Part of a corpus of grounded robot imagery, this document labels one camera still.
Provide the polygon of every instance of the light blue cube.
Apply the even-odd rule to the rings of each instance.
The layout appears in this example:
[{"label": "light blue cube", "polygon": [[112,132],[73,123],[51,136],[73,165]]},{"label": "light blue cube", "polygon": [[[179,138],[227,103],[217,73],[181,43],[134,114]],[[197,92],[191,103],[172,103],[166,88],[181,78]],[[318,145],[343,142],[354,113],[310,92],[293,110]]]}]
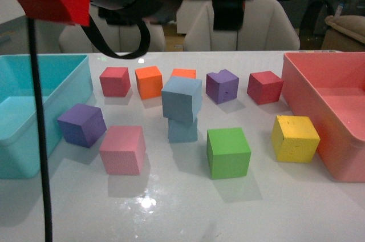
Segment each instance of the light blue cube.
[{"label": "light blue cube", "polygon": [[169,119],[169,142],[195,142],[198,140],[198,119],[193,123]]},{"label": "light blue cube", "polygon": [[202,103],[201,79],[172,76],[161,96],[165,118],[193,123]]}]

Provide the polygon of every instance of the red cube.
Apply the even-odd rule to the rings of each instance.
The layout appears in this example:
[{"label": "red cube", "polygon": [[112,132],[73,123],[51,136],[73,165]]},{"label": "red cube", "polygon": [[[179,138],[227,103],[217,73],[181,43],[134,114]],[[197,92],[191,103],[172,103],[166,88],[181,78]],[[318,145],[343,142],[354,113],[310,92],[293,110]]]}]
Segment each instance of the red cube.
[{"label": "red cube", "polygon": [[131,81],[128,68],[107,67],[100,76],[104,96],[126,96]]},{"label": "red cube", "polygon": [[283,80],[271,71],[250,74],[247,94],[258,104],[279,101]]}]

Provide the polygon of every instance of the black cable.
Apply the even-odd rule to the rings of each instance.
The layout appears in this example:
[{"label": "black cable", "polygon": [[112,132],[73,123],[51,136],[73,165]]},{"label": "black cable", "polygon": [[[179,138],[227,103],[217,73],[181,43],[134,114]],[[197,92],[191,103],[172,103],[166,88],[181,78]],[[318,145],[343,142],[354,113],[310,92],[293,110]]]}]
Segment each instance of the black cable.
[{"label": "black cable", "polygon": [[51,193],[50,193],[50,178],[48,175],[46,129],[44,127],[42,88],[40,85],[39,67],[37,58],[37,41],[35,38],[34,20],[28,18],[27,21],[28,21],[30,63],[33,76],[36,119],[38,125],[40,174],[42,177],[43,209],[44,209],[44,236],[46,242],[52,242],[52,206],[51,206]]}]

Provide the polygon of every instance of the cushion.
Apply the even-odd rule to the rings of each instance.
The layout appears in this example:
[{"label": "cushion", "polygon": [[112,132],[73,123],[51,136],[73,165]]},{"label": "cushion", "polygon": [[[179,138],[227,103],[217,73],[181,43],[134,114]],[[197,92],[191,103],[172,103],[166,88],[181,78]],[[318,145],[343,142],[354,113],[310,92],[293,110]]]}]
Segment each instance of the cushion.
[{"label": "cushion", "polygon": [[365,44],[365,17],[360,15],[328,16],[326,24],[334,30]]}]

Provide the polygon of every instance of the foam cube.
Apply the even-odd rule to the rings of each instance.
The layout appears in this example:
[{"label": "foam cube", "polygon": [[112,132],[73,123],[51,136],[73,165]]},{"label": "foam cube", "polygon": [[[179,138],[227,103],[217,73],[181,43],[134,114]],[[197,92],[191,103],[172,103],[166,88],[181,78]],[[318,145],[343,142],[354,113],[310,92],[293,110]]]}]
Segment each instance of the foam cube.
[{"label": "foam cube", "polygon": [[258,104],[279,101],[283,80],[271,71],[250,74],[247,94]]},{"label": "foam cube", "polygon": [[146,153],[142,126],[111,126],[99,151],[107,174],[141,174]]},{"label": "foam cube", "polygon": [[206,94],[217,104],[237,98],[239,78],[224,69],[206,75]]},{"label": "foam cube", "polygon": [[161,91],[163,116],[193,123],[201,108],[201,80],[172,76]]},{"label": "foam cube", "polygon": [[271,142],[278,161],[309,163],[320,138],[307,116],[277,116]]},{"label": "foam cube", "polygon": [[94,145],[107,130],[102,110],[85,104],[74,105],[57,122],[67,142],[86,148]]},{"label": "foam cube", "polygon": [[208,130],[206,155],[212,179],[247,175],[251,149],[241,128]]},{"label": "foam cube", "polygon": [[135,74],[138,92],[142,100],[161,96],[162,74],[157,66],[138,68],[135,70]]},{"label": "foam cube", "polygon": [[124,97],[131,88],[129,72],[126,67],[107,67],[99,79],[104,96]]},{"label": "foam cube", "polygon": [[173,69],[171,76],[182,76],[183,78],[196,78],[194,69]]},{"label": "foam cube", "polygon": [[169,119],[170,143],[195,142],[198,140],[198,119],[193,123]]}]

